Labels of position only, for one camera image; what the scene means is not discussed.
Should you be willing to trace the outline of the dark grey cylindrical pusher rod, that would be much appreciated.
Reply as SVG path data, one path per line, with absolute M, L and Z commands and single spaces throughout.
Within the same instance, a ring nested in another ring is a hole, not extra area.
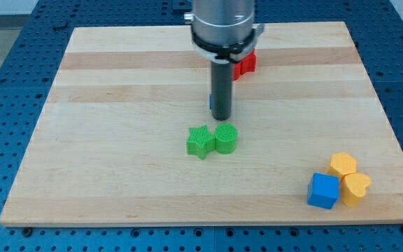
M 232 63 L 211 63 L 211 114 L 219 121 L 231 116 L 233 71 Z

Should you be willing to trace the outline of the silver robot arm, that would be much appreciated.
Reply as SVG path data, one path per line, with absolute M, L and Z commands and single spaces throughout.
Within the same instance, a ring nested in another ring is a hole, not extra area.
M 211 62 L 211 114 L 224 121 L 232 112 L 234 65 L 252 53 L 263 24 L 255 24 L 253 0 L 192 0 L 184 14 L 196 51 Z

